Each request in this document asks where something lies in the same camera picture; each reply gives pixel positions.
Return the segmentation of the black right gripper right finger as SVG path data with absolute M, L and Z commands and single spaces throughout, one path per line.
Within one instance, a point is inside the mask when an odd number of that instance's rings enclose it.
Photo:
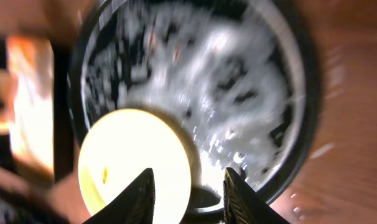
M 226 224 L 289 224 L 231 167 L 225 169 L 223 181 L 224 221 Z

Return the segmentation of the yellow plate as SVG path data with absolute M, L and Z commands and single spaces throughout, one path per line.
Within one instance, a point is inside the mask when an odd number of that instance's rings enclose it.
M 78 181 L 91 216 L 109 205 L 146 168 L 155 180 L 154 223 L 180 223 L 192 177 L 183 143 L 159 117 L 123 109 L 101 117 L 87 132 L 78 158 Z

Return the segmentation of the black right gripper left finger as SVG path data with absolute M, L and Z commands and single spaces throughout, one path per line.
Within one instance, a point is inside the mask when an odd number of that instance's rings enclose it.
M 83 224 L 152 224 L 154 173 L 144 169 L 111 203 Z

